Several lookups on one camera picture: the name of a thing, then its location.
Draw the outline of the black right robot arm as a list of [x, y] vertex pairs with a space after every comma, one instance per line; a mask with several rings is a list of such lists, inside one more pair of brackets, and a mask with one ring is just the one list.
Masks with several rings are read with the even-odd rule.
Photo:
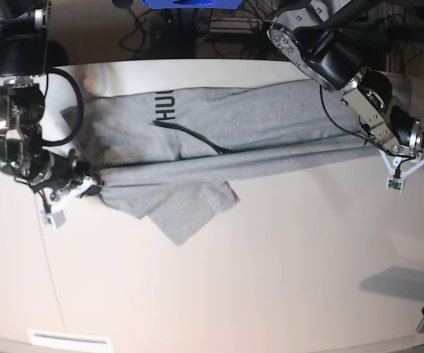
[[[71, 142], [82, 128], [84, 103], [75, 79], [46, 64], [49, 1], [0, 1], [0, 171], [27, 185], [33, 193], [49, 188], [51, 199], [100, 192], [101, 179], [74, 151], [63, 157], [51, 147]], [[71, 133], [62, 140], [46, 140], [42, 120], [46, 97], [37, 76], [58, 75], [73, 88], [77, 106]]]

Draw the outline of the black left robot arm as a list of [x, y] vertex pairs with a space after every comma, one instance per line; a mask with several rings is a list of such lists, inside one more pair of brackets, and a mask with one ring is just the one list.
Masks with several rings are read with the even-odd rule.
[[282, 1], [267, 30], [272, 44], [321, 90], [340, 92], [356, 112], [357, 137], [392, 157], [424, 151], [424, 130], [394, 94], [392, 83], [368, 67], [355, 38], [342, 32], [378, 1]]

